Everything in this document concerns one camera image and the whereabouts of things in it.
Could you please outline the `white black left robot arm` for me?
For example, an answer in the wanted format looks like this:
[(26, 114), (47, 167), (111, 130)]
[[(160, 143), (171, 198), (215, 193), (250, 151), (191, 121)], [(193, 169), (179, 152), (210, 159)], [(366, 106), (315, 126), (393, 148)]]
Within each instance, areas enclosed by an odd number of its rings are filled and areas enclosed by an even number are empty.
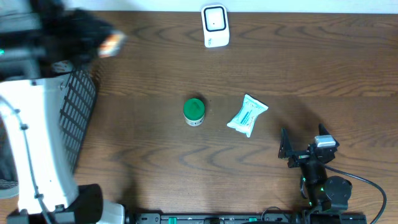
[(8, 223), (131, 223), (98, 184), (77, 185), (66, 154), (82, 140), (94, 90), (52, 65), (79, 73), (119, 53), (126, 36), (62, 1), (1, 2), (1, 119), (17, 172), (18, 208)]

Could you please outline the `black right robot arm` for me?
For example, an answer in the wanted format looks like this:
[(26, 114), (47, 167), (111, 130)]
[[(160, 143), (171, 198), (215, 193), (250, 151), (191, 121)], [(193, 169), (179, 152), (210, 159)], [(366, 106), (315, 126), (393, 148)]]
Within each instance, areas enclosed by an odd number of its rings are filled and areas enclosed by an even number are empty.
[(281, 129), (278, 158), (287, 159), (289, 168), (300, 168), (302, 183), (307, 191), (310, 206), (319, 212), (343, 212), (348, 209), (352, 184), (340, 176), (328, 176), (326, 164), (335, 158), (339, 142), (318, 125), (319, 134), (305, 150), (293, 149), (287, 130)]

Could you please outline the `green lid jar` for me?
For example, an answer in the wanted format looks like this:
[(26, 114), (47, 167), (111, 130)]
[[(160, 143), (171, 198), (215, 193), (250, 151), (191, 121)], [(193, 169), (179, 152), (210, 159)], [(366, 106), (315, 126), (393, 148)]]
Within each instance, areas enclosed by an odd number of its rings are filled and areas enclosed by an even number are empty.
[(190, 98), (183, 106), (185, 122), (190, 126), (199, 126), (205, 119), (205, 104), (198, 98)]

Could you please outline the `mint green wipes pack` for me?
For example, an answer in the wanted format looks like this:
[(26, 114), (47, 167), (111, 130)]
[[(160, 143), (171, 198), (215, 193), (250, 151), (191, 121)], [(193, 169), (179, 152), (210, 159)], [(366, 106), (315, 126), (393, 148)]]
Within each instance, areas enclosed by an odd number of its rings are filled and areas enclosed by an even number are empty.
[(235, 117), (227, 124), (227, 127), (243, 133), (247, 138), (251, 137), (257, 117), (268, 110), (268, 106), (252, 96), (245, 94), (242, 107)]

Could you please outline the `small orange carton box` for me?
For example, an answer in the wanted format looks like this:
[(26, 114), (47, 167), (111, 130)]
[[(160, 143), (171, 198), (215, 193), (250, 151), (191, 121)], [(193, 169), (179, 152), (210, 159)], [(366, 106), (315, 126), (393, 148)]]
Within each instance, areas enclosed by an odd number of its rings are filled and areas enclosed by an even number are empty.
[(117, 55), (125, 40), (126, 35), (123, 32), (119, 30), (113, 31), (98, 47), (98, 57), (106, 58)]

